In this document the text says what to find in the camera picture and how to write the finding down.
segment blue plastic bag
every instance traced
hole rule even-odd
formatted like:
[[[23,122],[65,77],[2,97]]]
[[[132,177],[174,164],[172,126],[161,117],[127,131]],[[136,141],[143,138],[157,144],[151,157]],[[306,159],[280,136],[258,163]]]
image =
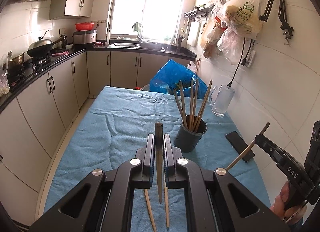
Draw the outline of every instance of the blue plastic bag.
[[[195,73],[193,73],[190,69],[187,69],[185,66],[173,61],[169,60],[159,71],[156,73],[154,78],[150,80],[150,91],[158,92],[158,93],[167,93],[167,89],[165,88],[165,83],[169,86],[171,92],[175,88],[177,90],[177,94],[180,95],[179,90],[179,81],[182,81],[183,95],[185,97],[190,97],[191,93],[191,79],[193,79],[194,86],[193,89],[196,88],[196,79],[199,79],[199,87],[198,87],[198,99],[203,99],[205,93],[207,92],[207,85],[198,77]]]

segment mug handle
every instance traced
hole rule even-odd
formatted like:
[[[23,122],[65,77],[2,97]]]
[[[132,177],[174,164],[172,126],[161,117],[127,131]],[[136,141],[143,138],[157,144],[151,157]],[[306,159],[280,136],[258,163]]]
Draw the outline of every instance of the mug handle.
[[[213,89],[211,90],[211,92],[209,93],[209,97],[208,97],[208,103],[210,104],[210,105],[214,105],[214,102],[215,101],[212,101],[212,93],[214,92],[214,91],[216,91],[216,90],[219,90],[220,91],[220,87],[217,87],[216,85],[213,87]]]

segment human hand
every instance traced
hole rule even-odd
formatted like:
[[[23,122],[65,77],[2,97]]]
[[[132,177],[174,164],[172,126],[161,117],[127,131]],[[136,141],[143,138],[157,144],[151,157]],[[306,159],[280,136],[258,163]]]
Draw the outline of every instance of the human hand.
[[[287,181],[280,192],[280,195],[276,196],[274,204],[271,206],[271,211],[276,214],[281,220],[291,217],[301,206],[295,206],[284,211],[284,203],[289,198],[289,181]],[[292,220],[288,222],[288,225],[297,223],[303,215],[306,213],[307,206],[305,206]]]

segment red plastic bowl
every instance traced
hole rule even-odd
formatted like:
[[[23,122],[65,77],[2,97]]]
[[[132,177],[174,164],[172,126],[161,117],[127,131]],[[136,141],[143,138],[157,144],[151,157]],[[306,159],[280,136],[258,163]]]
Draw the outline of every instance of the red plastic bowl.
[[[80,30],[91,30],[94,26],[94,23],[77,23],[76,29]]]

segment cabinet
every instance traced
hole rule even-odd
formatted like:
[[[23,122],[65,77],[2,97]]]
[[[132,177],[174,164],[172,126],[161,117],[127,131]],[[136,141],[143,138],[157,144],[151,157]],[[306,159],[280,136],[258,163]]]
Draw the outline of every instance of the cabinet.
[[[38,193],[0,164],[0,201],[9,216],[30,226],[35,221]]]
[[[93,0],[51,0],[49,20],[90,17]]]
[[[188,64],[190,64],[190,60],[188,59],[179,59],[177,57],[169,57],[169,60],[172,59],[173,61],[184,65],[185,67],[188,67]]]
[[[65,129],[79,112],[71,60],[67,60],[49,71],[52,93]]]
[[[65,128],[50,91],[49,74],[46,73],[23,90],[17,98],[33,133],[52,157]]]
[[[137,86],[144,87],[149,84],[150,80],[167,62],[167,56],[140,53]]]
[[[3,164],[24,183],[40,191],[51,158],[31,131],[17,99],[0,114],[0,122]]]
[[[139,53],[111,52],[111,85],[135,89],[137,86]]]
[[[76,96],[79,108],[89,96],[87,54],[86,52],[71,58],[73,82],[75,84]]]
[[[110,52],[88,51],[87,66],[90,95],[97,97],[106,85],[110,85]]]

